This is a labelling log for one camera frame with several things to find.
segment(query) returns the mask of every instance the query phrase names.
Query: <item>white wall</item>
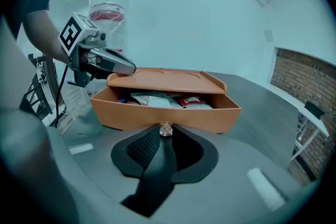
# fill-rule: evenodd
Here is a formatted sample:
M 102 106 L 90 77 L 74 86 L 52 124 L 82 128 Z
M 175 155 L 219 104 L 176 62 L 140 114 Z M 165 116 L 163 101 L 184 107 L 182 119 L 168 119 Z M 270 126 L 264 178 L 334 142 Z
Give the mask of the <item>white wall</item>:
M 255 0 L 130 0 L 127 20 L 139 67 L 259 76 L 265 11 Z
M 269 0 L 274 44 L 336 65 L 336 22 L 327 0 Z

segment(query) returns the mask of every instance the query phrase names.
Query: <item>black cable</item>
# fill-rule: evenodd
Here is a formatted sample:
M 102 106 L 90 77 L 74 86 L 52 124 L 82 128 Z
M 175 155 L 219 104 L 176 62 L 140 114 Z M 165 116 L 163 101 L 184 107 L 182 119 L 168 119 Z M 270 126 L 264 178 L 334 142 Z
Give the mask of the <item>black cable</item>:
M 58 87 L 57 94 L 56 94 L 56 122 L 55 122 L 55 127 L 57 128 L 57 123 L 58 123 L 58 99 L 59 99 L 59 94 L 61 93 L 61 88 L 63 86 L 64 80 L 65 80 L 65 75 L 68 71 L 68 66 L 65 67 L 63 77 L 61 80 L 61 83 Z

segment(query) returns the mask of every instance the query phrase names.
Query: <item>gray table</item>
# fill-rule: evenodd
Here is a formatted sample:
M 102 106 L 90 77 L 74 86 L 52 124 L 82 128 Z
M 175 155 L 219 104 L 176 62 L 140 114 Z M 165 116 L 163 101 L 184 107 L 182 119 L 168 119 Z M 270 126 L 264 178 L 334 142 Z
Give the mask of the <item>gray table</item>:
M 294 149 L 298 110 L 271 91 L 239 76 L 212 73 L 227 84 L 227 95 L 242 111 L 225 136 L 251 145 L 287 169 Z M 84 110 L 64 133 L 66 140 L 119 130 L 102 126 L 91 107 Z

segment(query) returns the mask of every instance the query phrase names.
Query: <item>table surface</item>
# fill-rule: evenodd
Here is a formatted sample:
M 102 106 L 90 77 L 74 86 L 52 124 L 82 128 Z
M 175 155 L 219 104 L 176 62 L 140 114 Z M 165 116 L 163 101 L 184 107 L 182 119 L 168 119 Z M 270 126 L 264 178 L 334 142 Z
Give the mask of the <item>table surface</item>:
M 302 115 L 304 115 L 312 124 L 314 124 L 325 137 L 329 137 L 329 132 L 325 127 L 324 123 L 315 117 L 309 110 L 305 108 L 305 104 L 295 97 L 291 96 L 288 92 L 268 83 L 261 84 L 264 88 L 270 90 L 271 92 L 277 94 L 281 98 L 285 99 L 287 102 L 295 106 Z
M 298 109 L 283 98 L 239 76 L 211 73 L 227 84 L 227 95 L 242 111 L 231 129 L 222 135 L 251 145 L 280 167 L 287 169 L 294 149 Z M 85 109 L 64 133 L 66 140 L 119 130 L 102 126 L 92 107 Z

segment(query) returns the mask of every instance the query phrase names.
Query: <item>small glass object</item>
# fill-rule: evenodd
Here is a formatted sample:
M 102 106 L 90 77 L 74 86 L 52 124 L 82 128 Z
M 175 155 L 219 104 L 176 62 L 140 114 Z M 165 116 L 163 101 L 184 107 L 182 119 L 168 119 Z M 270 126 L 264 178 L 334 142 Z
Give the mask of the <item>small glass object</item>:
M 163 122 L 160 124 L 160 135 L 161 136 L 173 135 L 173 128 L 169 122 Z

